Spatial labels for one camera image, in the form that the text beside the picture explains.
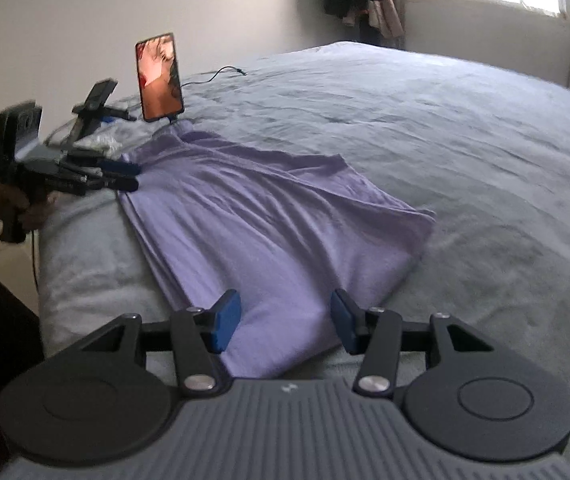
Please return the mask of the person's left hand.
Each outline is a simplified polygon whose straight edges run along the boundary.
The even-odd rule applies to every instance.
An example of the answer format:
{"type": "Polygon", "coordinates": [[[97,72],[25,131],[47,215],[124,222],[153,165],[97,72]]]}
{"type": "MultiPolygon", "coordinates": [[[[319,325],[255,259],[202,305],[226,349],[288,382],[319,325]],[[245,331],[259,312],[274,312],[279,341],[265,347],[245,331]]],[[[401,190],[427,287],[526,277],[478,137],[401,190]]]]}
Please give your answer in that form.
{"type": "Polygon", "coordinates": [[[19,188],[0,183],[0,222],[3,226],[19,226],[27,232],[44,226],[59,195],[48,194],[40,202],[30,202],[19,188]]]}

